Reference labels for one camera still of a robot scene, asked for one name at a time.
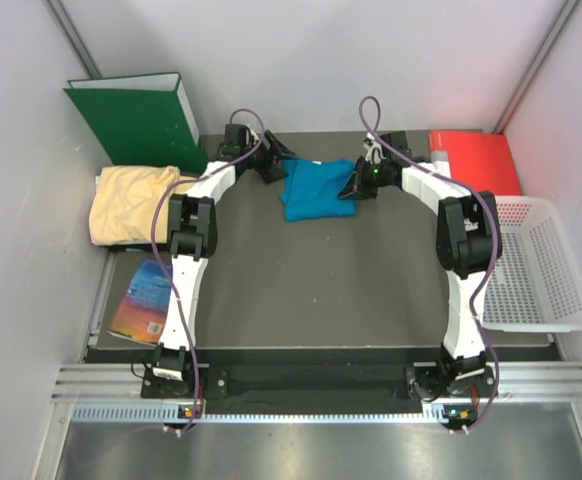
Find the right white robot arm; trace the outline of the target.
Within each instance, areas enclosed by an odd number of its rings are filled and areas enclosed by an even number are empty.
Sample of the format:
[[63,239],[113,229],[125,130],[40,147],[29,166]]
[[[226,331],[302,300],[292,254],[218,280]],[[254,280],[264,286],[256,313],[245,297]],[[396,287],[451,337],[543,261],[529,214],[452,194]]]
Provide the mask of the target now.
[[409,148],[393,143],[403,136],[368,133],[365,154],[338,198],[371,199],[383,187],[397,187],[436,215],[436,255],[449,290],[447,329],[435,365],[410,380],[413,395],[432,402],[463,394],[486,373],[485,293],[502,244],[494,195],[452,179],[446,160],[412,157]]

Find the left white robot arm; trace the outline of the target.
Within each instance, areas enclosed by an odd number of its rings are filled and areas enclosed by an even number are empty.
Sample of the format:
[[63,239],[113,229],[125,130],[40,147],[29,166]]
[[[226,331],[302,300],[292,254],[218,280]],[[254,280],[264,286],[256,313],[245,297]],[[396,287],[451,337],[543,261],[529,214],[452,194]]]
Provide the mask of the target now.
[[188,187],[183,194],[169,187],[169,198],[158,203],[167,207],[171,267],[160,256],[156,261],[171,291],[165,326],[144,377],[143,397],[202,399],[195,317],[202,279],[218,243],[217,203],[248,170],[266,184],[285,179],[282,160],[290,154],[270,130],[257,133],[248,125],[229,123],[204,173],[182,181]]

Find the blue t shirt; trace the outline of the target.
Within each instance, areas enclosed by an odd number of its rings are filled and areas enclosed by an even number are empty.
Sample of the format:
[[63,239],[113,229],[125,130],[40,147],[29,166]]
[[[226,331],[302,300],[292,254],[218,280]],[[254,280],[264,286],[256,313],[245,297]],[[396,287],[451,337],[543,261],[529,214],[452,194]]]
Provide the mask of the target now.
[[355,215],[356,202],[338,198],[354,172],[352,161],[288,159],[283,168],[287,177],[279,198],[287,222]]

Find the cream t shirt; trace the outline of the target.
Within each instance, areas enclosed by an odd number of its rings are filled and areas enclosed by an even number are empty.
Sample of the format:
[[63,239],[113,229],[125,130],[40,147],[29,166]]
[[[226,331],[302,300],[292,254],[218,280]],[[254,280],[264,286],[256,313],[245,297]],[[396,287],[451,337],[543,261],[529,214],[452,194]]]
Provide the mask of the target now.
[[103,168],[88,219],[91,242],[96,246],[166,243],[168,205],[156,213],[158,202],[171,184],[180,182],[173,192],[184,194],[193,179],[175,166]]

